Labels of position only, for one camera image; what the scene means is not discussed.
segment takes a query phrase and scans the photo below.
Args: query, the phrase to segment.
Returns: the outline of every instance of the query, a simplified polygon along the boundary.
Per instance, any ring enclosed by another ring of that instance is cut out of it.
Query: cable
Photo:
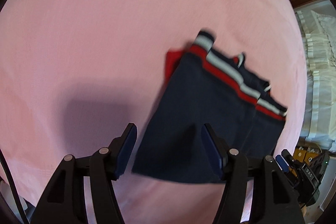
[[[320,151],[321,151],[321,153],[322,153],[322,148],[319,146],[318,143],[312,143],[312,144],[316,145],[316,146],[320,149]]]
[[[20,198],[19,198],[19,194],[17,193],[17,190],[16,190],[16,187],[15,187],[15,183],[14,183],[11,171],[9,170],[8,164],[7,164],[6,160],[5,160],[5,157],[4,157],[1,149],[0,149],[0,163],[1,163],[1,165],[2,165],[2,167],[4,169],[4,171],[5,171],[5,175],[7,177],[7,180],[8,180],[10,189],[12,191],[16,207],[17,207],[17,209],[19,211],[19,214],[21,216],[21,219],[22,219],[22,221],[23,221],[24,224],[29,224],[29,221],[27,219],[25,211],[22,208],[22,204],[21,204],[21,201],[20,201]]]

